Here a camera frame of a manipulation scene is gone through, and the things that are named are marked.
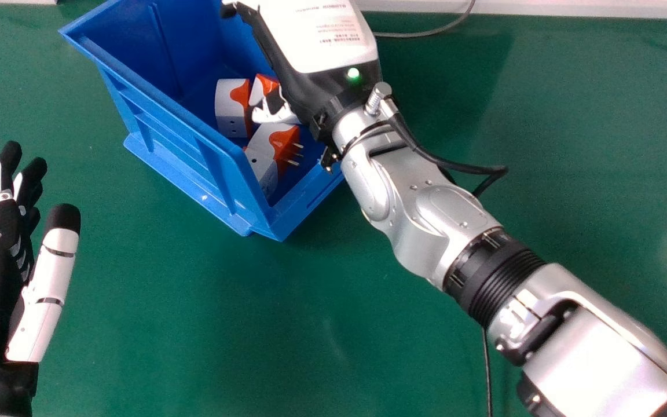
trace led indicator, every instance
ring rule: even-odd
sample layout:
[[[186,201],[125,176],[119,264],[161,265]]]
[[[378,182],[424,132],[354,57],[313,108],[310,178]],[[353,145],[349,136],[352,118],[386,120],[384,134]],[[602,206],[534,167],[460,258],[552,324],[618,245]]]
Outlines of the led indicator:
[[[360,74],[359,69],[349,68],[349,70],[346,71],[346,78],[349,78],[351,81],[357,81],[361,76],[362,74]]]

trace bolt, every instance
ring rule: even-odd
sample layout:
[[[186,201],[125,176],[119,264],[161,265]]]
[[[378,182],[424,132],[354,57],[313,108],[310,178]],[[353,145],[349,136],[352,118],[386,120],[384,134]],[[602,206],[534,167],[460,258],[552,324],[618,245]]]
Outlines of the bolt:
[[[393,88],[387,82],[378,82],[375,84],[370,97],[367,99],[367,104],[365,104],[365,112],[370,116],[377,116],[380,102],[382,102],[383,98],[392,95],[392,93]]]

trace blue plastic bin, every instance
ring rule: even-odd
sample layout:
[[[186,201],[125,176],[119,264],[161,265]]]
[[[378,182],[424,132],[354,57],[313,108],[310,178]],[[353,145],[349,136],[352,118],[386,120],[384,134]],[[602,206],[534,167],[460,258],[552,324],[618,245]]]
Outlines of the blue plastic bin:
[[[306,129],[299,167],[267,200],[241,146],[215,130],[215,83],[271,74],[251,29],[219,0],[111,0],[61,29],[94,61],[130,134],[125,147],[240,235],[282,241],[342,180]]]

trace black and white robotic hand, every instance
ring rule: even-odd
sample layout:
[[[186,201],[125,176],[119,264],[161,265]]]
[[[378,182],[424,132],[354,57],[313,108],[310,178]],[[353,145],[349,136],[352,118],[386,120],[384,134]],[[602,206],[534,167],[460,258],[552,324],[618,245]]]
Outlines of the black and white robotic hand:
[[[21,156],[16,142],[0,153],[0,416],[11,417],[32,415],[38,364],[64,306],[81,229],[79,209],[54,207],[35,260],[30,235],[47,166],[35,158],[13,179]]]
[[[300,122],[340,163],[400,264],[452,296],[521,367],[537,417],[667,417],[667,348],[571,272],[514,240],[474,192],[417,145],[382,82],[378,47],[350,0],[224,0],[254,32]]]

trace green tabletop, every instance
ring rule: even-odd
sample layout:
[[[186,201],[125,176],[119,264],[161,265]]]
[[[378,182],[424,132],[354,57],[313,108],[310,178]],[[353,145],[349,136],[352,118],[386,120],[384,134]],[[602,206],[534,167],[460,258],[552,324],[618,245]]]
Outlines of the green tabletop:
[[[478,325],[397,264],[346,185],[285,243],[239,237],[122,147],[57,32],[97,4],[0,6],[0,148],[48,160],[42,210],[84,216],[35,414],[484,415]],[[424,145],[510,166],[482,198],[495,217],[667,343],[667,21],[473,16],[380,55]],[[518,370],[493,354],[493,375],[497,415],[527,415]]]

